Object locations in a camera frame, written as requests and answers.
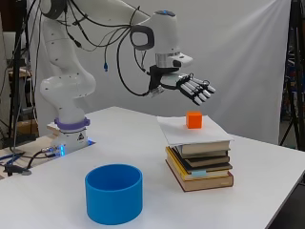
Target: brown book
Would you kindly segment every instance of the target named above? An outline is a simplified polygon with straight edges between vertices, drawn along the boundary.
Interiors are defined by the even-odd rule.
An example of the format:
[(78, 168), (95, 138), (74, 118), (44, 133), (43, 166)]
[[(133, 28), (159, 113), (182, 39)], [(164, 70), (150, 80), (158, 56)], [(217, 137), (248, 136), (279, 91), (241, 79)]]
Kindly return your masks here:
[(173, 155), (183, 166), (183, 168), (187, 171), (188, 174), (191, 174), (192, 172), (200, 172), (200, 171), (212, 172), (212, 171), (220, 171), (220, 170), (231, 170), (233, 168), (230, 163), (205, 165), (205, 166), (198, 166), (193, 168), (191, 165), (189, 165), (189, 163), (185, 159), (181, 157), (181, 155), (175, 149), (169, 148), (169, 150), (172, 150)]
[(230, 150), (229, 145), (230, 145), (230, 140), (210, 142), (210, 143), (179, 145), (176, 146), (176, 148), (180, 154), (194, 155), (194, 154), (202, 154), (205, 152), (212, 152), (212, 151), (228, 151)]
[(234, 185), (234, 177), (230, 172), (228, 177), (217, 177), (217, 178), (209, 178), (209, 179), (184, 181), (181, 178), (181, 176), (178, 174), (178, 172), (175, 170), (173, 163), (170, 160), (166, 160), (166, 162), (169, 165), (170, 169), (173, 172), (173, 175), (177, 179), (178, 183), (180, 184), (184, 192), (232, 187)]
[[(172, 147), (172, 149), (175, 149), (177, 152), (179, 152), (179, 149), (177, 147)], [(179, 152), (182, 158), (198, 158), (198, 157), (213, 157), (213, 156), (227, 156), (228, 151), (211, 151), (211, 152), (205, 152), (205, 153), (199, 153), (199, 154), (182, 154)]]
[(214, 165), (220, 163), (228, 163), (230, 161), (229, 156), (213, 156), (213, 157), (199, 157), (185, 159), (193, 168), (207, 165)]

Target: blue bowl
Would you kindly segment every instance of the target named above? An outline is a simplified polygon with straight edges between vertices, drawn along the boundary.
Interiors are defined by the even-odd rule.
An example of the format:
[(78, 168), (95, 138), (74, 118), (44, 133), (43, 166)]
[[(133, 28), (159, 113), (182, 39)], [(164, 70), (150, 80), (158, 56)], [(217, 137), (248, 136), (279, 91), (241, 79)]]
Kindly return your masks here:
[(85, 178), (87, 213), (95, 222), (116, 225), (136, 218), (143, 208), (140, 170), (124, 164), (96, 168)]

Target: white table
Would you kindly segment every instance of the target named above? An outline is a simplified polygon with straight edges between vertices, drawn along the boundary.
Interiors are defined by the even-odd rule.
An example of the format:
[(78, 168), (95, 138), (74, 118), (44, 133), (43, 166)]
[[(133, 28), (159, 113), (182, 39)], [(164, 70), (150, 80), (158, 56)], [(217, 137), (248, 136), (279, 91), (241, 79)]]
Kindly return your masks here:
[[(1, 228), (265, 228), (305, 169), (304, 153), (235, 136), (234, 187), (184, 193), (154, 116), (110, 108), (88, 118), (95, 145), (0, 181)], [(85, 202), (85, 175), (108, 163), (130, 163), (144, 175), (142, 214), (113, 227), (91, 221)]]

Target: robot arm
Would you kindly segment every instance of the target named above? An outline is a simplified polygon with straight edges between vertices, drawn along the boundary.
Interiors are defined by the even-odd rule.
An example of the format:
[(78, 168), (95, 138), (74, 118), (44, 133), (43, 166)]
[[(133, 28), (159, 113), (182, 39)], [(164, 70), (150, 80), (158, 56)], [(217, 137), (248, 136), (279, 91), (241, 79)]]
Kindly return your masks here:
[(57, 19), (67, 4), (75, 5), (89, 17), (107, 21), (111, 26), (114, 26), (113, 19), (130, 23), (132, 18), (132, 45), (139, 51), (153, 49), (155, 53), (155, 66), (150, 68), (149, 91), (152, 95), (160, 94), (164, 89), (178, 89), (200, 105), (214, 93), (215, 89), (208, 81), (203, 84), (200, 80), (191, 80), (193, 76), (190, 74), (187, 77), (184, 73), (175, 73), (180, 68), (190, 66), (193, 59), (180, 51), (177, 18), (173, 12), (159, 10), (149, 16), (120, 0), (43, 0), (41, 10), (47, 17)]
[[(191, 65), (193, 59), (180, 51), (174, 13), (162, 10), (149, 16), (120, 0), (40, 1), (41, 11), (47, 17), (43, 27), (47, 53), (50, 62), (61, 71), (61, 74), (43, 80), (40, 92), (59, 114), (55, 123), (61, 133), (52, 144), (61, 146), (64, 154), (88, 145), (86, 126), (90, 125), (90, 121), (85, 118), (84, 111), (76, 106), (74, 100), (93, 93), (96, 86), (94, 77), (77, 59), (72, 41), (76, 46), (77, 43), (68, 33), (65, 23), (62, 25), (63, 23), (57, 21), (67, 19), (65, 17), (68, 6), (74, 6), (87, 20), (98, 19), (98, 23), (91, 20), (94, 24), (123, 28), (123, 38), (127, 36), (125, 30), (128, 31), (135, 49), (154, 50), (155, 65), (151, 66), (148, 72), (144, 70), (151, 77), (149, 92), (152, 95), (160, 94), (164, 89), (179, 90), (196, 105), (200, 105), (215, 92), (208, 81), (193, 78), (191, 73), (178, 72), (180, 68)], [(114, 25), (113, 19), (125, 24)]]

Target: tripod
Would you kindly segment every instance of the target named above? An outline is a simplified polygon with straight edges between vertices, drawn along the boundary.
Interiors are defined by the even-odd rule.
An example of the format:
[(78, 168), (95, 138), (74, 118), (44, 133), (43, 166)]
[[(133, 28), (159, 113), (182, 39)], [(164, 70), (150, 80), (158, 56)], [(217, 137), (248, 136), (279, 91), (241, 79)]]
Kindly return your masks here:
[[(288, 42), (286, 52), (286, 68), (285, 68), (285, 83), (287, 85), (288, 96), (291, 105), (292, 121), (280, 143), (282, 145), (287, 137), (290, 129), (295, 127), (295, 139), (297, 149), (305, 152), (305, 128), (304, 128), (304, 112), (303, 112), (303, 64), (304, 64), (304, 39), (302, 30), (302, 9), (300, 0), (293, 0), (290, 12)], [(291, 54), (289, 48), (294, 48), (295, 58), (295, 84), (297, 98), (297, 115), (295, 111), (294, 95), (291, 88), (291, 80), (289, 77), (289, 59)]]
[(35, 140), (35, 135), (20, 135), (16, 137), (19, 104), (20, 104), (20, 94), (19, 94), (19, 69), (20, 69), (20, 59), (21, 59), (21, 36), (22, 32), (26, 35), (26, 49), (30, 47), (29, 43), (29, 31), (28, 31), (28, 18), (27, 18), (27, 0), (16, 0), (16, 35), (15, 35), (15, 45), (14, 45), (14, 57), (12, 62), (13, 72), (12, 72), (12, 84), (11, 84), (11, 95), (10, 95), (10, 123), (9, 123), (9, 137), (4, 142), (4, 148), (12, 147), (14, 142), (16, 144)]

